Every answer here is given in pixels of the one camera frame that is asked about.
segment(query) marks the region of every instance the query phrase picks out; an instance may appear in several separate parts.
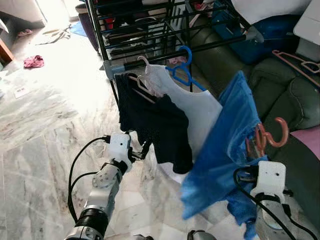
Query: metal drying rack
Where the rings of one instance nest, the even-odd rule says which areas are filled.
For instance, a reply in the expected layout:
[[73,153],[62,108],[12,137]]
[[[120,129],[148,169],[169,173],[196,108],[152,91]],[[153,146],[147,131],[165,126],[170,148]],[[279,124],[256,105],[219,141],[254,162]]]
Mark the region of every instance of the metal drying rack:
[[[261,34],[237,13],[229,0],[220,0],[220,2],[223,3],[221,6],[201,11],[195,11],[192,7],[192,3],[199,2],[199,0],[168,0],[168,2],[144,5],[139,9],[115,14],[102,15],[100,13],[100,10],[103,8],[114,8],[116,6],[130,4],[134,1],[135,0],[104,0],[99,2],[98,0],[85,0],[98,48],[103,59],[104,70],[110,81],[117,104],[118,96],[114,84],[114,74],[145,66],[143,60],[136,60],[139,55],[151,55],[147,59],[150,64],[155,64],[171,58],[185,56],[186,52],[184,50],[177,50],[177,47],[182,45],[188,46],[193,53],[197,53],[251,39],[256,39],[261,42]],[[108,24],[104,23],[108,19],[117,20],[117,18],[125,16],[163,9],[165,9],[164,13],[149,14],[147,17],[148,21],[135,21],[133,24],[114,27],[112,29],[106,28]],[[222,11],[229,15],[226,20],[189,27],[190,19],[197,14],[209,12],[219,14]],[[200,32],[201,29],[228,23],[240,23],[245,29],[245,34],[202,45],[191,45],[192,38]],[[133,61],[121,62],[120,64],[116,63],[127,57],[135,58]]]

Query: white marble floor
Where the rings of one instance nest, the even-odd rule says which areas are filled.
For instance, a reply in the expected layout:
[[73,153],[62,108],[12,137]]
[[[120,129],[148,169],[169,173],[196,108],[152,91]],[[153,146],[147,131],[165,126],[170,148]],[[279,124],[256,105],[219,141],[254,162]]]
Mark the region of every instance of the white marble floor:
[[[73,34],[34,45],[38,32],[16,41],[15,60],[0,72],[0,240],[64,239],[73,226],[67,207],[71,161],[91,139],[120,131],[110,84],[89,40]],[[23,59],[33,55],[41,55],[45,67],[23,69]],[[29,93],[16,99],[20,87]],[[73,176],[97,170],[105,154],[103,143],[88,148]],[[88,176],[73,193],[78,214],[90,189]],[[152,149],[124,176],[115,202],[106,239],[140,233],[182,240],[192,229],[219,240],[243,239],[245,227],[236,225],[225,202],[183,221],[179,186],[158,169]]]

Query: blue hanger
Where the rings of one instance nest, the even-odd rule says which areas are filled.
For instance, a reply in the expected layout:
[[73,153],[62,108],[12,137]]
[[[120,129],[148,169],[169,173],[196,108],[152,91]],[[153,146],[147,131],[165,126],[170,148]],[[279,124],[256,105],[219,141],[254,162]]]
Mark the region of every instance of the blue hanger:
[[[202,91],[205,91],[206,89],[203,86],[201,86],[196,80],[194,80],[192,78],[192,76],[191,76],[191,74],[190,74],[190,72],[189,72],[189,70],[187,68],[187,66],[190,65],[191,61],[192,61],[192,52],[191,52],[190,48],[185,46],[185,45],[179,47],[179,50],[183,50],[183,49],[188,52],[188,60],[187,60],[187,62],[186,63],[183,62],[183,63],[181,63],[181,65],[175,66],[174,68],[170,68],[170,67],[166,66],[165,69],[171,71],[172,72],[172,77],[175,80],[177,80],[178,82],[180,82],[180,83],[182,83],[182,84],[184,84],[186,86],[190,86],[190,84],[193,83],[199,89],[201,89]],[[177,72],[178,69],[182,69],[186,73],[186,75],[188,77],[188,81],[184,81],[181,78],[176,76],[176,72]]]

